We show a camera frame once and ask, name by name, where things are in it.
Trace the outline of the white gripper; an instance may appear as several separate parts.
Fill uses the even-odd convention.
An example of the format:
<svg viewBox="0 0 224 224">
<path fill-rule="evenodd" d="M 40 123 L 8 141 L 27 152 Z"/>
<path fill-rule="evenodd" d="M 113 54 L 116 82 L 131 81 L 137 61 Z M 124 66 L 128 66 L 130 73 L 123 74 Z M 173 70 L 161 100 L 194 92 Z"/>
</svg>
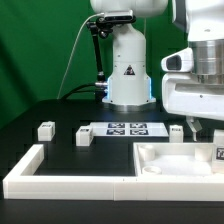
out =
<svg viewBox="0 0 224 224">
<path fill-rule="evenodd" d="M 184 115 L 193 141 L 202 130 L 195 117 L 224 121 L 224 50 L 186 48 L 162 59 L 162 102 L 171 114 Z"/>
</svg>

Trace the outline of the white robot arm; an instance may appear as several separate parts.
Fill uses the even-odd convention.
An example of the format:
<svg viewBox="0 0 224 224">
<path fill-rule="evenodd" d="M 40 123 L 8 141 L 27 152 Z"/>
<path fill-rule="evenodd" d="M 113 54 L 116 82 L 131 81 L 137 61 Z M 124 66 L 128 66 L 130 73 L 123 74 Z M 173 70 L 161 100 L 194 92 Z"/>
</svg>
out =
<svg viewBox="0 0 224 224">
<path fill-rule="evenodd" d="M 224 0 L 90 0 L 97 26 L 111 31 L 113 72 L 103 102 L 119 110 L 154 101 L 146 74 L 146 39 L 135 18 L 154 17 L 173 7 L 173 22 L 188 33 L 188 47 L 162 59 L 164 109 L 187 118 L 224 121 Z"/>
</svg>

